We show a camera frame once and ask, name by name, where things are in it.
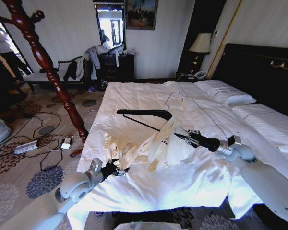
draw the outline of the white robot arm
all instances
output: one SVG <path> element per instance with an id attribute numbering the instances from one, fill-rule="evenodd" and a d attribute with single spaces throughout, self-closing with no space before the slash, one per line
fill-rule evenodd
<path id="1" fill-rule="evenodd" d="M 203 146 L 239 168 L 245 182 L 276 215 L 288 222 L 288 179 L 270 165 L 256 159 L 252 149 L 238 136 L 227 141 L 206 138 L 199 131 L 189 130 L 188 136 L 175 134 L 193 147 Z"/>
<path id="2" fill-rule="evenodd" d="M 94 158 L 86 172 L 67 175 L 51 192 L 43 194 L 1 226 L 0 230 L 52 230 L 62 221 L 64 214 L 109 175 L 125 176 L 128 169 L 118 169 L 109 160 L 104 168 Z"/>

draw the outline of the floral rug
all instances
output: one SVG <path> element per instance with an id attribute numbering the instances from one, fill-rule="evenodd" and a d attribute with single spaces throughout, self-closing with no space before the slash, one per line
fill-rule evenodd
<path id="1" fill-rule="evenodd" d="M 55 188 L 67 174 L 76 171 L 80 155 L 71 158 L 69 154 L 83 146 L 76 129 L 69 124 L 62 102 L 52 89 L 36 86 L 34 93 L 28 88 L 23 90 L 28 97 L 0 114 L 0 118 L 13 129 L 7 140 L 0 144 L 0 226 L 35 198 Z M 74 88 L 68 92 L 89 130 L 104 93 Z M 56 147 L 62 140 L 71 135 L 71 148 L 58 150 Z M 35 139 L 37 149 L 21 155 L 13 154 L 17 145 Z M 269 229 L 252 209 L 239 220 L 231 220 L 232 217 L 225 200 L 220 208 L 181 207 L 146 213 L 91 212 L 85 229 L 112 230 L 120 223 L 132 221 L 179 223 L 183 228 L 195 230 Z M 66 216 L 56 229 L 71 230 Z"/>

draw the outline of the white bedsheet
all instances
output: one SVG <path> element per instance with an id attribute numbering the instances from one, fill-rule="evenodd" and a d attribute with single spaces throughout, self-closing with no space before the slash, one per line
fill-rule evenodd
<path id="1" fill-rule="evenodd" d="M 174 91 L 180 91 L 185 97 L 181 102 L 181 97 L 173 94 L 168 102 L 169 112 L 182 121 L 184 129 L 200 130 L 203 136 L 219 139 L 239 135 L 261 161 L 288 178 L 288 160 L 229 107 L 211 100 L 192 83 L 172 81 L 164 84 L 110 83 L 85 142 L 78 171 L 85 172 L 95 157 L 105 165 L 108 160 L 102 147 L 105 132 L 113 136 L 124 135 L 138 144 L 155 132 L 117 114 L 117 110 L 167 109 L 164 102 Z M 131 117 L 157 128 L 165 122 L 157 117 Z M 160 167 L 153 172 L 147 167 L 133 164 L 126 177 L 110 176 L 95 187 L 69 210 L 73 229 L 84 228 L 89 211 L 143 212 L 181 206 L 218 207 L 228 196 L 236 218 L 240 218 L 254 203 L 261 202 L 237 168 L 203 147 L 194 149 L 181 165 Z"/>

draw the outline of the wooden bedpost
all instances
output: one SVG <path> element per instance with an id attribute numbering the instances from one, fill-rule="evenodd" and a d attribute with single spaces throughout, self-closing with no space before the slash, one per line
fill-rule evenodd
<path id="1" fill-rule="evenodd" d="M 60 83 L 60 78 L 58 74 L 54 71 L 52 60 L 46 50 L 43 48 L 39 42 L 39 37 L 35 32 L 34 23 L 39 22 L 43 19 L 44 13 L 42 11 L 37 11 L 29 17 L 23 7 L 21 0 L 2 0 L 9 12 L 11 13 L 11 20 L 2 18 L 3 22 L 14 24 L 24 35 L 24 38 L 29 42 L 33 55 L 39 65 L 46 70 L 47 78 L 52 82 L 54 90 L 57 96 L 63 101 L 64 108 L 67 110 L 69 117 L 79 132 L 79 136 L 82 138 L 82 142 L 88 135 L 88 131 L 84 127 L 83 120 L 79 115 L 75 105 L 71 102 L 68 93 L 64 90 L 62 84 Z"/>

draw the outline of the picture frame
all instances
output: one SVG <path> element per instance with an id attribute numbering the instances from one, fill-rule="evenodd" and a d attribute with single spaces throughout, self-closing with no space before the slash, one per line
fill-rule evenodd
<path id="1" fill-rule="evenodd" d="M 158 0 L 126 0 L 126 29 L 154 30 Z"/>

